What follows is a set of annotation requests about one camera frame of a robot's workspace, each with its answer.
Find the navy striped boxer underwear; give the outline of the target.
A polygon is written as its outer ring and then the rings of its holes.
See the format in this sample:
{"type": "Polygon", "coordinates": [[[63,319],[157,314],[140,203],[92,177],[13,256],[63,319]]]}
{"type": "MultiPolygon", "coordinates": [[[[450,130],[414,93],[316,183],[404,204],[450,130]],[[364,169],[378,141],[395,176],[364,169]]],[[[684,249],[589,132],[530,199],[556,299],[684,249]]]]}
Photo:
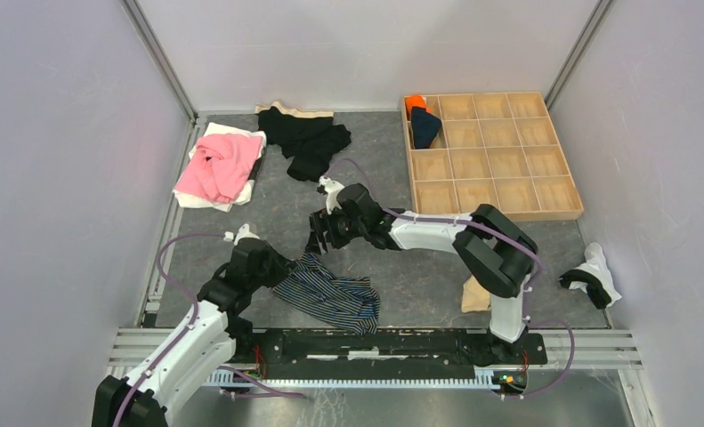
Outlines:
{"type": "Polygon", "coordinates": [[[295,260],[290,274],[272,293],[336,328],[360,335],[373,334],[378,328],[381,298],[370,278],[337,276],[311,252],[295,260]]]}

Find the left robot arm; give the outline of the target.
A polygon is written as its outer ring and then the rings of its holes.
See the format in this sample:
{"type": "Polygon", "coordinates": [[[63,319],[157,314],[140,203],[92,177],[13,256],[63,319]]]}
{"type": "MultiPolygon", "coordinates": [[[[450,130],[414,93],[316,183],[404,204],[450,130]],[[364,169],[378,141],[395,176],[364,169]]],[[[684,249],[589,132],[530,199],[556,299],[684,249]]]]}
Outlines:
{"type": "Polygon", "coordinates": [[[252,355],[252,324],[240,314],[257,290],[278,285],[294,265],[256,236],[237,238],[231,258],[200,288],[174,331],[129,373],[101,381],[91,424],[173,425],[219,366],[252,355]]]}

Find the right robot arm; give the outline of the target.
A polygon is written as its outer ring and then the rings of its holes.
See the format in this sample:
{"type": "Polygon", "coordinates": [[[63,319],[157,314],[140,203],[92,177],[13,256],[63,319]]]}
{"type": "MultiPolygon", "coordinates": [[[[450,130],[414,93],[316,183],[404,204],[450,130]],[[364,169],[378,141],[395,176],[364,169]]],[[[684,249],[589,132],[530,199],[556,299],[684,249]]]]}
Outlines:
{"type": "Polygon", "coordinates": [[[540,268],[537,244],[495,206],[472,213],[421,214],[385,208],[361,183],[320,179],[324,208],[312,213],[309,247],[319,253],[354,239],[380,250],[430,250],[454,254],[490,296],[490,356],[510,363],[524,350],[522,293],[540,268]]]}

